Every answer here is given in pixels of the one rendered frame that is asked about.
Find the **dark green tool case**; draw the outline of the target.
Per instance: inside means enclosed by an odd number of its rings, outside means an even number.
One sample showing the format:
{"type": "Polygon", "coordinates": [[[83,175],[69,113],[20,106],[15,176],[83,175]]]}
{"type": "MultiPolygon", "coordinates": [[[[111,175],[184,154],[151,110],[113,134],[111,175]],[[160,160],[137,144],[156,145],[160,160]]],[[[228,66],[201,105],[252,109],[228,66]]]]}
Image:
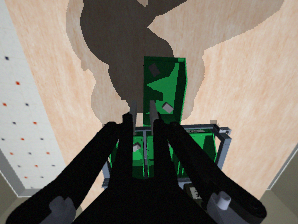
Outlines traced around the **dark green tool case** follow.
{"type": "Polygon", "coordinates": [[[192,183],[184,184],[183,190],[208,214],[206,204],[203,202],[192,183]]]}

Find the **dark grey metal shelf rack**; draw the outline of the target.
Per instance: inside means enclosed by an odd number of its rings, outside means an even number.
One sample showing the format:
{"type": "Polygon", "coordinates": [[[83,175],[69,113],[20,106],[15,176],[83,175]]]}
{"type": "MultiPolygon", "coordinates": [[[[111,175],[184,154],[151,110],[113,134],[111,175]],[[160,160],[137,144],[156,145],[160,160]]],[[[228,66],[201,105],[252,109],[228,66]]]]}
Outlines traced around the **dark grey metal shelf rack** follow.
{"type": "MultiPolygon", "coordinates": [[[[217,157],[215,160],[215,164],[222,170],[232,138],[228,135],[231,134],[231,129],[228,127],[219,127],[216,124],[194,124],[194,125],[181,125],[185,130],[187,129],[210,129],[214,133],[215,136],[221,141],[219,145],[219,149],[217,152],[217,157]],[[226,133],[228,134],[226,134],[226,133]]],[[[146,131],[151,131],[151,126],[143,126],[143,127],[135,127],[135,132],[143,131],[143,144],[144,144],[144,164],[145,164],[145,179],[148,179],[148,165],[147,165],[147,135],[146,131]]],[[[110,160],[110,156],[109,156],[110,160]]],[[[107,159],[105,165],[102,168],[104,181],[102,184],[102,188],[104,190],[108,187],[108,182],[111,173],[111,164],[107,159]]],[[[179,178],[178,175],[178,184],[184,189],[184,184],[192,183],[189,177],[187,178],[179,178]]]]}

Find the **green bin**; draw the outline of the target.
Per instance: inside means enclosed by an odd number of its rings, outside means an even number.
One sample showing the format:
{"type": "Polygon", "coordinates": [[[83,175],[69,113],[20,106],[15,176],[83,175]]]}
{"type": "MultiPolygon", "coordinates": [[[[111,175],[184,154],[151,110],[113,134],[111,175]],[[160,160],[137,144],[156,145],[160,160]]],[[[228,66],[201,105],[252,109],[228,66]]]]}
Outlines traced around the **green bin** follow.
{"type": "MultiPolygon", "coordinates": [[[[138,142],[141,145],[141,148],[135,152],[133,151],[132,177],[145,179],[143,131],[137,131],[135,132],[135,135],[133,135],[133,144],[135,144],[136,142],[138,142]]],[[[111,168],[113,162],[115,162],[117,147],[118,143],[116,144],[116,146],[110,154],[111,168]]]]}
{"type": "MultiPolygon", "coordinates": [[[[208,129],[187,129],[186,131],[215,163],[217,151],[214,133],[208,129]]],[[[179,165],[178,175],[179,178],[188,177],[181,163],[179,165]]]]}
{"type": "MultiPolygon", "coordinates": [[[[148,178],[151,178],[151,177],[154,177],[153,135],[151,134],[151,131],[146,131],[146,133],[147,133],[146,135],[147,135],[148,178]]],[[[171,145],[169,150],[170,150],[171,160],[174,162],[175,170],[178,178],[180,161],[177,158],[175,152],[173,151],[171,145]]]]}
{"type": "Polygon", "coordinates": [[[183,106],[187,89],[186,61],[178,57],[144,58],[144,90],[143,90],[143,126],[150,124],[150,100],[155,101],[157,112],[166,124],[181,124],[183,106]],[[149,66],[156,64],[160,74],[153,77],[149,66]],[[174,109],[169,114],[162,108],[167,102],[174,109]]]}

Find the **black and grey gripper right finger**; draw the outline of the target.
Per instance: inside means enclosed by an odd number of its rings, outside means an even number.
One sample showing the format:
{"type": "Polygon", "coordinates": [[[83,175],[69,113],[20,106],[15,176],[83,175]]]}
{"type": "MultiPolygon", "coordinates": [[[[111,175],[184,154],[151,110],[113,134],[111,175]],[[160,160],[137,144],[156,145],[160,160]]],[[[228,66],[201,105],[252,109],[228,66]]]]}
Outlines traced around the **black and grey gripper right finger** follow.
{"type": "Polygon", "coordinates": [[[217,224],[260,224],[266,218],[264,205],[226,176],[178,122],[164,123],[154,100],[149,115],[159,224],[189,224],[168,142],[217,224]]]}

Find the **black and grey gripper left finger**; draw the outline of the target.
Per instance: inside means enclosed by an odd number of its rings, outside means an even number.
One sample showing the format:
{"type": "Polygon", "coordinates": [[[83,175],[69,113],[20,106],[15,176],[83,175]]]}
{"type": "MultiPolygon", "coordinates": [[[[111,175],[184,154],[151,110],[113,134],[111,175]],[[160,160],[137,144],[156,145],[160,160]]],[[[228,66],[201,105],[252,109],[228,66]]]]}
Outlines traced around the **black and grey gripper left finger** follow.
{"type": "Polygon", "coordinates": [[[122,123],[106,123],[52,182],[14,209],[5,224],[71,224],[118,139],[98,224],[129,224],[136,118],[137,100],[132,100],[122,123]]]}

